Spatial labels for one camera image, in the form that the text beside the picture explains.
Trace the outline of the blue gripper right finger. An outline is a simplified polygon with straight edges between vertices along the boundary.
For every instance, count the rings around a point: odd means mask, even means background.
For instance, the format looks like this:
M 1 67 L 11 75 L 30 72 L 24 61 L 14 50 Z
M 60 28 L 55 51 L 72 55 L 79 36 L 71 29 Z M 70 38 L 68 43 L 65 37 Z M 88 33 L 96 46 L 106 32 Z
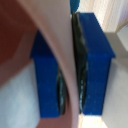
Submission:
M 128 128 L 128 51 L 93 13 L 73 13 L 72 28 L 80 112 Z

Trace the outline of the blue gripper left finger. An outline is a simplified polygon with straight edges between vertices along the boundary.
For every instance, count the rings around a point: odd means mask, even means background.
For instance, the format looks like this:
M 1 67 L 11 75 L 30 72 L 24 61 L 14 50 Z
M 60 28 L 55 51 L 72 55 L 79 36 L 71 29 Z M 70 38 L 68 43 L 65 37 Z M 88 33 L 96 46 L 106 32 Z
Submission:
M 0 66 L 0 128 L 67 128 L 57 61 L 37 32 L 27 33 Z

